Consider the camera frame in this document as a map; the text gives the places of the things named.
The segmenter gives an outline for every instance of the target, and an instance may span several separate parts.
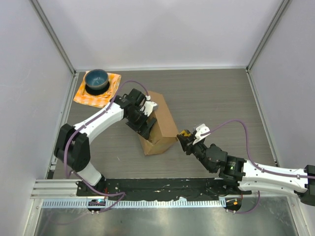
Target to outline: gray wooden tabletop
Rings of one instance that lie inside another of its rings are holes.
[[[249,128],[253,159],[274,165],[258,109],[244,69],[120,71],[122,82],[137,80],[148,90],[162,93],[179,131],[191,130],[205,123],[210,129],[229,119],[241,119]],[[77,88],[81,84],[80,74]],[[136,84],[126,84],[128,93]],[[72,102],[68,123],[79,123],[99,109]],[[207,137],[205,144],[215,143],[230,155],[247,158],[245,133],[238,123],[231,123]],[[145,156],[137,134],[120,121],[91,144],[91,161],[106,177],[213,177],[194,156],[186,156],[179,143],[166,153]],[[61,162],[54,178],[64,178]]]

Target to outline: blue bowl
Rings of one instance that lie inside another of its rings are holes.
[[[85,76],[85,84],[93,90],[103,89],[108,84],[108,74],[100,69],[91,70]]]

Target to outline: white wall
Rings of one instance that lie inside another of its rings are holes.
[[[315,165],[315,1],[292,1],[253,67],[282,167]],[[315,207],[301,206],[315,235]]]
[[[21,236],[71,76],[29,1],[2,2],[0,24],[0,235]]]
[[[281,0],[40,0],[76,69],[246,66]]]

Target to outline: cloth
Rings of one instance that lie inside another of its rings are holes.
[[[88,72],[89,71],[85,72],[83,81],[76,95],[74,96],[73,101],[84,104],[84,105],[103,108],[104,106],[106,106],[109,100],[115,95],[119,87],[119,83],[122,76],[118,74],[108,73],[108,82],[109,82],[108,90],[101,95],[95,96],[95,95],[90,95],[85,90],[85,76]]]

